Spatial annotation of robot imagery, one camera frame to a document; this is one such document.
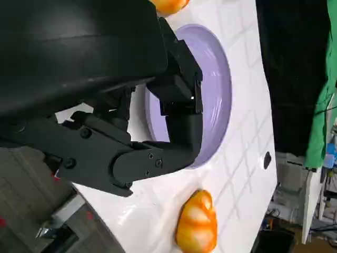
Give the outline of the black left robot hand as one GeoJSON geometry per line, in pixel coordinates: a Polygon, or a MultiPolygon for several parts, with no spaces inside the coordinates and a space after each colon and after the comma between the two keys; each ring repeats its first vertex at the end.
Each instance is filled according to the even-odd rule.
{"type": "Polygon", "coordinates": [[[56,176],[121,197],[191,165],[200,69],[150,1],[1,1],[1,146],[45,154],[56,176]],[[131,96],[159,99],[169,142],[132,141],[131,96]]]}

